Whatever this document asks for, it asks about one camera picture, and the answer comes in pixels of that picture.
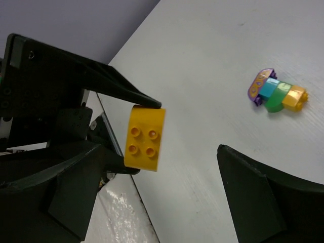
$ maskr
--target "blue block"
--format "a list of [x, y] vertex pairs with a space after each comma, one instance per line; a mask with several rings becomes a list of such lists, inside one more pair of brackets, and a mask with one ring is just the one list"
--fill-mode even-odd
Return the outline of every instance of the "blue block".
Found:
[[268, 78], [267, 81], [265, 82], [264, 86], [262, 87], [262, 89], [259, 92], [259, 95], [261, 96], [261, 98], [265, 101], [267, 101], [273, 91], [275, 90], [275, 88], [277, 88], [278, 84], [280, 83], [279, 80], [273, 79], [273, 78]]

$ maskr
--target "yellow block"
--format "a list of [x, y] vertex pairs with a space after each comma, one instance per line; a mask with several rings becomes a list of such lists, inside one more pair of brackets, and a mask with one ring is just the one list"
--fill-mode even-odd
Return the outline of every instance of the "yellow block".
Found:
[[283, 99], [282, 104], [285, 109], [298, 112], [303, 108], [303, 103], [307, 100], [308, 94], [306, 93], [306, 90], [297, 85], [293, 85], [286, 97]]
[[128, 124], [126, 167], [157, 171], [165, 114], [165, 109], [134, 105]]

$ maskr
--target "green block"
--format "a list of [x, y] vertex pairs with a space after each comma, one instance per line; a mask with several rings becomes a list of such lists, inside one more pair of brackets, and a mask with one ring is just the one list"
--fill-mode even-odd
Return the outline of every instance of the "green block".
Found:
[[278, 84], [277, 88], [275, 88], [275, 90], [273, 91], [268, 102], [264, 105], [265, 108], [267, 108], [268, 112], [275, 113], [281, 111], [284, 108], [282, 101], [288, 94], [291, 87], [292, 85], [284, 82], [280, 82]]

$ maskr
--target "white table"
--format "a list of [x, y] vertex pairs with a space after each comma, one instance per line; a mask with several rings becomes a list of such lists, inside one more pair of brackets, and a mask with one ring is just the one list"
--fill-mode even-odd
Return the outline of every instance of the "white table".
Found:
[[[167, 109], [158, 172], [134, 176], [162, 243], [237, 242], [220, 144], [324, 183], [323, 11], [321, 0], [161, 0], [110, 63]], [[307, 89], [300, 113], [253, 107], [247, 90], [267, 67]], [[101, 99], [124, 148], [132, 104]]]

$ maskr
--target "purple toy piece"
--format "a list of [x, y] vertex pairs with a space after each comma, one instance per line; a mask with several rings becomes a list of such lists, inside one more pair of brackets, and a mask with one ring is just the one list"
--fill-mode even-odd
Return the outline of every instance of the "purple toy piece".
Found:
[[267, 79], [271, 77], [277, 79], [276, 73], [273, 68], [267, 68], [261, 70], [258, 75], [255, 77], [253, 83], [251, 84], [248, 90], [248, 97], [253, 101], [257, 106], [262, 104], [262, 99], [259, 96], [259, 92], [267, 82]]

